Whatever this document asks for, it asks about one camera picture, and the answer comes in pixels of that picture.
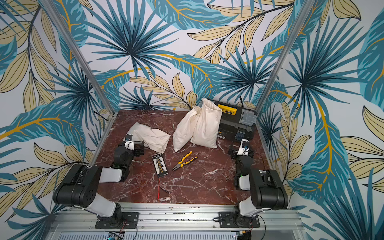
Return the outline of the right aluminium corner post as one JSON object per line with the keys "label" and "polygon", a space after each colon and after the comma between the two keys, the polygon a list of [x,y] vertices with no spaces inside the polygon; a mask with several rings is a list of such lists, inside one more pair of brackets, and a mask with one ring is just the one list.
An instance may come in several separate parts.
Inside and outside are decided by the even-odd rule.
{"label": "right aluminium corner post", "polygon": [[270,74],[270,77],[269,77],[266,85],[265,85],[265,88],[262,92],[262,95],[259,98],[258,104],[257,104],[256,109],[255,109],[255,113],[257,114],[257,116],[259,116],[261,114],[262,109],[263,109],[263,104],[268,98],[268,94],[269,94],[271,88],[273,87],[274,81],[276,80],[276,78],[278,76],[278,73],[279,73],[279,71],[280,71],[280,69],[284,63],[284,60],[286,59],[290,50],[292,49],[293,44],[295,43],[295,40],[301,31],[302,26],[305,24],[306,18],[310,13],[311,8],[314,6],[314,3],[315,3],[314,0],[303,2],[303,5],[302,5],[302,8],[298,14],[298,17],[293,24],[293,29],[290,32],[290,35],[287,36],[286,42],[285,42],[285,44],[284,44],[284,46],[280,52],[278,60],[275,64],[274,68],[272,69],[272,72]]}

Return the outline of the yellow black pliers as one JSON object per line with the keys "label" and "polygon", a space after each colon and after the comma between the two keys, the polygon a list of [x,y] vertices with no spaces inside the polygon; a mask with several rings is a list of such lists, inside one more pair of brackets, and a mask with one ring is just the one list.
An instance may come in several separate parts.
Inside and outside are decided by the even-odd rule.
{"label": "yellow black pliers", "polygon": [[190,151],[188,154],[186,154],[181,161],[179,161],[173,168],[172,168],[172,171],[176,171],[180,168],[183,168],[185,165],[193,162],[194,160],[196,160],[198,157],[193,157],[191,158],[190,160],[188,160],[188,158],[190,157],[190,155],[192,154],[193,152]]}

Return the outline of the rear cream cloth bag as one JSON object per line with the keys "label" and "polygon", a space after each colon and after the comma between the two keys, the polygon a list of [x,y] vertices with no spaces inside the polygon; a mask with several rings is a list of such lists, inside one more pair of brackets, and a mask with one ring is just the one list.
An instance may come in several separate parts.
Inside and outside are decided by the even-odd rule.
{"label": "rear cream cloth bag", "polygon": [[178,152],[193,136],[201,107],[194,106],[179,122],[173,134],[174,151]]}

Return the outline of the cream drawstring soil bag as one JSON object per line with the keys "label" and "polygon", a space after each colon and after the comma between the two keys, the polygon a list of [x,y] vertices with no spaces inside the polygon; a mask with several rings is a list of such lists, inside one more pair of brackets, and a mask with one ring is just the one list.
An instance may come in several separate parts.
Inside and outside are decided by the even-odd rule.
{"label": "cream drawstring soil bag", "polygon": [[216,149],[221,117],[222,109],[210,100],[203,99],[203,105],[190,142],[194,145]]}

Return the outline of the aluminium front rail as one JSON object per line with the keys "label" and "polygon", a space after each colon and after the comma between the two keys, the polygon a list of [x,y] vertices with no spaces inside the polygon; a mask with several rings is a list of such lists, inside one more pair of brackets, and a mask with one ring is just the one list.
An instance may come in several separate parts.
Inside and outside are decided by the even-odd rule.
{"label": "aluminium front rail", "polygon": [[124,213],[136,213],[115,229],[97,229],[97,218],[80,209],[57,214],[47,240],[306,240],[295,210],[264,211],[245,226],[219,221],[231,205],[122,203]]}

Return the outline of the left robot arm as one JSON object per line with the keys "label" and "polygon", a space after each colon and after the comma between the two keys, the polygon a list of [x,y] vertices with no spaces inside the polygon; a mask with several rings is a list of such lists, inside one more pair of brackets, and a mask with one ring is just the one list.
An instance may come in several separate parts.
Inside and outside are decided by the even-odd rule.
{"label": "left robot arm", "polygon": [[124,213],[120,204],[111,202],[98,193],[100,183],[124,182],[134,157],[144,154],[145,142],[124,141],[113,154],[109,168],[75,165],[71,167],[54,192],[55,204],[75,207],[96,215],[96,229],[134,229],[139,213]]}

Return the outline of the left aluminium corner post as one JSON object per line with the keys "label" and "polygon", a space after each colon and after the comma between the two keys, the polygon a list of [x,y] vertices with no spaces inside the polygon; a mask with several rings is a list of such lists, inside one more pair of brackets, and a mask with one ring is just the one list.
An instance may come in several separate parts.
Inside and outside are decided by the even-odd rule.
{"label": "left aluminium corner post", "polygon": [[90,81],[91,85],[94,87],[95,92],[98,94],[98,96],[101,99],[102,104],[107,109],[107,111],[114,115],[115,111],[114,108],[111,106],[110,101],[107,99],[106,95],[104,94],[103,90],[101,89],[101,86],[99,85],[94,73],[92,72],[91,68],[89,67],[85,57],[83,56],[80,48],[78,47],[74,37],[68,30],[68,28],[65,26],[65,21],[60,15],[58,9],[56,8],[54,1],[48,1],[48,0],[42,0],[41,1],[43,7],[46,9],[49,17],[51,18],[52,22],[57,27],[59,33],[62,35],[63,39],[67,43],[69,50],[72,51],[75,59],[77,60],[78,64],[84,71],[86,77]]}

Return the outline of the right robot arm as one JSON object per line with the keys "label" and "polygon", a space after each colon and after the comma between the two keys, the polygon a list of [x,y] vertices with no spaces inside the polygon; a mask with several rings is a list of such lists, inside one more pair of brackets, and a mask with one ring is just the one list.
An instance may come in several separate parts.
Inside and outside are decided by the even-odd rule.
{"label": "right robot arm", "polygon": [[286,209],[289,203],[278,172],[257,169],[253,165],[253,153],[249,148],[236,150],[234,146],[228,151],[235,160],[235,187],[250,192],[250,196],[238,202],[233,213],[227,215],[228,224],[236,227],[247,227],[256,221],[259,213]]}

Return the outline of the aluminium corner post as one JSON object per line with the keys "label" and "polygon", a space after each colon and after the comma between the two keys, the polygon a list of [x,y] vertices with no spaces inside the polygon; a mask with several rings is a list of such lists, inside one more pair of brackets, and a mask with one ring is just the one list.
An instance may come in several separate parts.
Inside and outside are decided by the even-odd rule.
{"label": "aluminium corner post", "polygon": [[49,17],[51,18],[52,22],[57,27],[59,33],[62,35],[63,39],[67,43],[69,50],[72,51],[75,59],[77,60],[78,64],[84,71],[86,77],[90,81],[91,85],[94,87],[95,92],[98,94],[98,96],[101,99],[102,104],[107,109],[107,111],[114,115],[115,111],[114,108],[111,106],[110,101],[107,99],[106,95],[104,94],[103,90],[101,89],[101,86],[99,85],[94,73],[92,72],[91,68],[89,67],[85,57],[83,56],[80,48],[78,47],[74,37],[68,30],[68,28],[65,26],[65,21],[60,15],[58,9],[56,8],[54,1],[48,1],[48,0],[42,0],[41,1],[43,7],[46,9]]}
{"label": "aluminium corner post", "polygon": [[302,8],[298,14],[298,17],[293,24],[293,29],[290,32],[290,35],[287,36],[286,42],[285,42],[285,44],[284,44],[284,46],[280,52],[278,60],[275,64],[274,68],[272,69],[272,72],[270,74],[270,77],[269,77],[266,85],[265,85],[265,88],[262,92],[262,95],[259,98],[258,104],[257,104],[256,109],[255,109],[255,113],[257,114],[257,116],[259,116],[261,114],[262,109],[263,109],[263,104],[268,98],[268,94],[269,94],[271,88],[273,87],[274,81],[276,80],[276,78],[278,76],[278,73],[279,73],[279,71],[280,71],[280,69],[284,63],[284,60],[286,59],[290,50],[292,49],[293,44],[295,43],[295,40],[301,31],[302,26],[305,24],[306,18],[310,13],[311,8],[314,6],[314,3],[315,3],[314,0],[303,2],[303,5],[302,5]]}

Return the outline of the black connector board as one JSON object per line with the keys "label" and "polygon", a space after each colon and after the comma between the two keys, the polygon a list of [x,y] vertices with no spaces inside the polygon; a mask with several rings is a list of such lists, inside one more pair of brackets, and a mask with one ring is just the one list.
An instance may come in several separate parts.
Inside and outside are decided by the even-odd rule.
{"label": "black connector board", "polygon": [[166,163],[165,163],[165,160],[164,160],[163,155],[161,153],[155,154],[152,157],[152,160],[153,160],[155,171],[156,171],[158,178],[162,178],[169,173],[167,166],[166,166]]}

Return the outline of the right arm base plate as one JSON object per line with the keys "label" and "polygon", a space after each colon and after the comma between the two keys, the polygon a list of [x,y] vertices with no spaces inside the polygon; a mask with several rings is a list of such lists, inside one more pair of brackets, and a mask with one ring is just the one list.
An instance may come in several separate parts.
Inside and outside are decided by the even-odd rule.
{"label": "right arm base plate", "polygon": [[259,228],[260,222],[256,217],[244,217],[235,212],[219,212],[219,216],[214,218],[214,222],[219,223],[220,228]]}

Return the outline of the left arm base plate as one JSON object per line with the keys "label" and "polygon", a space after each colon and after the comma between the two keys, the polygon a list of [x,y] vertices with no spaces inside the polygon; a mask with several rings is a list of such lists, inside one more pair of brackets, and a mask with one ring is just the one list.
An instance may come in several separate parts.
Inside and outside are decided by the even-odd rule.
{"label": "left arm base plate", "polygon": [[97,217],[95,229],[135,229],[140,213],[122,212],[112,217]]}

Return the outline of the flat cream cloth bag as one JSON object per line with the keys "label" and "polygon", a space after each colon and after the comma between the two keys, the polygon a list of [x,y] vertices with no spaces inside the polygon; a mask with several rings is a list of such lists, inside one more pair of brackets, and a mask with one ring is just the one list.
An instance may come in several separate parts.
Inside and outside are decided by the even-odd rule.
{"label": "flat cream cloth bag", "polygon": [[149,126],[139,123],[135,123],[127,134],[132,135],[134,141],[144,141],[151,150],[161,154],[165,152],[171,137],[159,129],[152,129]]}

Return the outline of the black yellow toolbox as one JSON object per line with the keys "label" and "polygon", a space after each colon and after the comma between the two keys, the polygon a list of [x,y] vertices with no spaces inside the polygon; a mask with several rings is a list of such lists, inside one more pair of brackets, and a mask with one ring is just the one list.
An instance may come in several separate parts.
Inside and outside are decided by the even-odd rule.
{"label": "black yellow toolbox", "polygon": [[214,101],[222,110],[218,137],[233,142],[252,140],[256,131],[257,115],[255,111]]}

